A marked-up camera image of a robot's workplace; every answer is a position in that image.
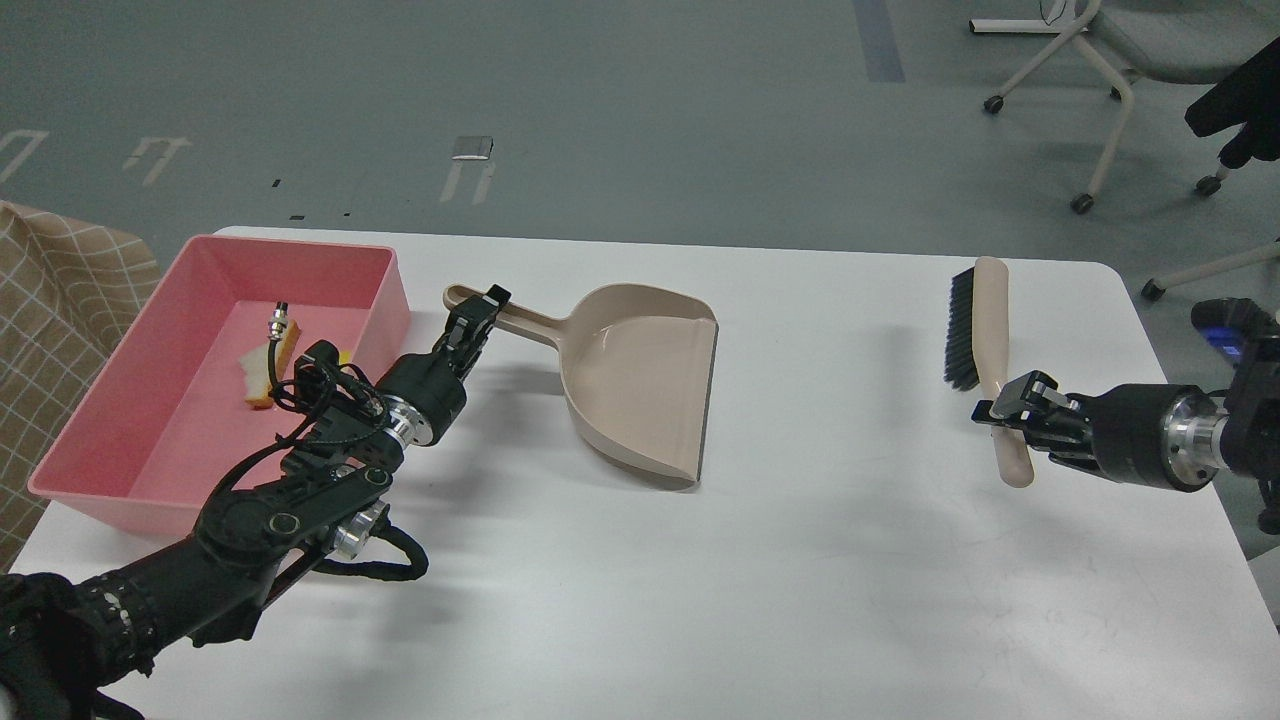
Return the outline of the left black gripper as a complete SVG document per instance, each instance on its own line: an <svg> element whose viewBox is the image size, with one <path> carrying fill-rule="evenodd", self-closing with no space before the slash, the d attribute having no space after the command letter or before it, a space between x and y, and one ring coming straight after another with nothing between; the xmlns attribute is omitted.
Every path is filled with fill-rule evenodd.
<svg viewBox="0 0 1280 720"><path fill-rule="evenodd" d="M467 402L467 379L508 306L511 292L452 284L444 292L449 315L430 354L406 354L378 380L388 402L390 433L402 445L435 445Z"/></svg>

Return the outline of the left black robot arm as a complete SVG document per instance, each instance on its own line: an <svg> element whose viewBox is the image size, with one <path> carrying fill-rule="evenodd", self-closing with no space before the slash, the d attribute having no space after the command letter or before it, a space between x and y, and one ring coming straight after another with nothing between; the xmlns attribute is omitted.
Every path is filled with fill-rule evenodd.
<svg viewBox="0 0 1280 720"><path fill-rule="evenodd" d="M493 286L452 307L428 354L398 357L379 380L319 341L283 379L289 323L276 305L264 351L268 397L301 423L236 464L193 530L124 568L74 583L55 573L3 577L3 716L136 719L104 688L150 674L180 639L250 639L264 611L311 571L413 582L424 547L384 502L411 445L435 445L466 402L509 292Z"/></svg>

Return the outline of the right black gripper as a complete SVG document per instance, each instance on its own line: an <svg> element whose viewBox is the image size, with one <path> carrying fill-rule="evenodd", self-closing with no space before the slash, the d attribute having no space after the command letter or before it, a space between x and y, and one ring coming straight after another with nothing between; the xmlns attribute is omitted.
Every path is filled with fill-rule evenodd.
<svg viewBox="0 0 1280 720"><path fill-rule="evenodd" d="M1228 470L1228 414L1197 386L1123 384L1069 396L1033 370L1004 383L972 420L1021 433L1051 462L1119 484L1194 493Z"/></svg>

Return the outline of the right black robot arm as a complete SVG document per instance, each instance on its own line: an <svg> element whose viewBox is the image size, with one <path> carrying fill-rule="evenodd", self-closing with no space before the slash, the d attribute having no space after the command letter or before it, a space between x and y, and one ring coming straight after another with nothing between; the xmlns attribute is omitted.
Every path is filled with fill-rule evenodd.
<svg viewBox="0 0 1280 720"><path fill-rule="evenodd" d="M1018 430L1061 466L1119 484L1193 493L1220 471L1254 479L1258 528L1277 534L1277 320L1249 299L1197 302L1190 323L1231 364L1231 384L1123 384L1087 396L1061 393L1043 372L982 400L975 423Z"/></svg>

